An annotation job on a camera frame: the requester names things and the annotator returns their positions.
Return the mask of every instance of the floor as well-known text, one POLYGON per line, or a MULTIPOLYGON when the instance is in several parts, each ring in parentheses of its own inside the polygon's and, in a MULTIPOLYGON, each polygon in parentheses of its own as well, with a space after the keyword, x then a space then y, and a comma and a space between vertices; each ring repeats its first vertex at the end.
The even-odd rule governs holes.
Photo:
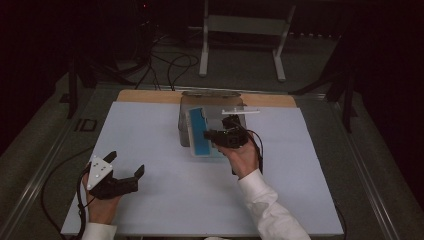
MULTIPOLYGON (((163 39, 152 52, 157 80, 150 71, 138 88, 169 90, 167 76, 172 82, 184 72, 175 81, 177 90, 213 88, 286 94, 317 80, 336 44, 329 39, 289 37, 282 55, 287 81, 281 83, 276 80, 269 47, 237 47, 216 41, 211 46, 208 75, 201 78, 198 64, 185 71, 184 67, 170 67, 160 60, 171 62, 182 56, 175 52, 199 58, 199 45, 163 39)), ((174 64, 190 65, 195 61, 194 57, 181 57, 174 64)), ((145 71, 127 78, 136 83, 145 71)), ((72 119, 66 118, 68 105, 59 102, 68 91, 65 75, 57 82, 56 93, 1 156, 1 239, 59 239, 40 202, 43 200, 54 222, 61 226, 80 169, 90 156, 110 104, 121 89, 133 88, 104 77, 95 89, 79 85, 79 108, 72 119), (81 131, 78 119, 96 120, 98 124, 94 131, 81 131), (56 166, 60 167, 50 175, 56 166), (48 184, 42 188, 47 179, 48 184)), ((363 107, 361 96, 354 97, 353 132, 349 134, 340 124, 339 105, 323 99, 327 88, 297 96, 296 104, 304 114, 330 192, 340 209, 340 219, 345 221, 346 239, 421 239, 424 214, 363 107)))

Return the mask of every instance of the human hand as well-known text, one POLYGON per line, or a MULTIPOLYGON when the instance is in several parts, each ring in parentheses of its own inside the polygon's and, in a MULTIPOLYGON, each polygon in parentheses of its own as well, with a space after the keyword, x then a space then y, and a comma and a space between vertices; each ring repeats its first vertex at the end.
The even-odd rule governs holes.
POLYGON ((216 148, 230 160, 231 167, 239 179, 259 168, 258 153, 250 139, 237 149, 225 148, 219 145, 216 145, 216 148))
POLYGON ((88 204, 88 221, 91 223, 110 225, 112 223, 113 218, 115 217, 116 209, 118 207, 119 200, 121 200, 122 196, 105 200, 94 199, 94 197, 87 190, 87 182, 88 173, 86 173, 82 178, 87 203, 90 203, 88 204))

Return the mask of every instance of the white paper sheet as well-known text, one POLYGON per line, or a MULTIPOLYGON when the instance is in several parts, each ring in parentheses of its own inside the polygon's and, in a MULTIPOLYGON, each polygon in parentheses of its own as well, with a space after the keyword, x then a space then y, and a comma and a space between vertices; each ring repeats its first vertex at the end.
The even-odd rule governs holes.
MULTIPOLYGON (((123 197, 118 234, 144 236, 256 236, 257 231, 225 158, 194 158, 181 147, 178 104, 115 102, 94 154, 117 151, 115 178, 146 167, 139 191, 123 197)), ((247 128, 264 144, 264 177, 311 235, 342 234, 305 121, 297 108, 260 108, 247 128)), ((62 232, 79 230, 74 200, 62 232)))

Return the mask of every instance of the metal stand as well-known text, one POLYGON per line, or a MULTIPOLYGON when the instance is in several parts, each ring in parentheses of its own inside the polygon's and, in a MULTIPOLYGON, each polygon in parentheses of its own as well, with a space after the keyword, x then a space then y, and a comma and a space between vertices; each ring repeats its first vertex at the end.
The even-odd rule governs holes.
POLYGON ((211 31, 219 31, 280 36, 280 44, 276 49, 273 50, 272 57, 274 59, 278 81, 284 82, 286 80, 283 64, 281 62, 281 52, 283 50, 284 43, 286 41, 290 29, 290 22, 293 18, 296 6, 291 6, 286 20, 277 20, 264 18, 209 15, 208 5, 209 1, 205 0, 205 11, 203 19, 203 48, 202 56, 200 58, 199 70, 199 75, 201 77, 205 77, 208 71, 208 33, 211 31))

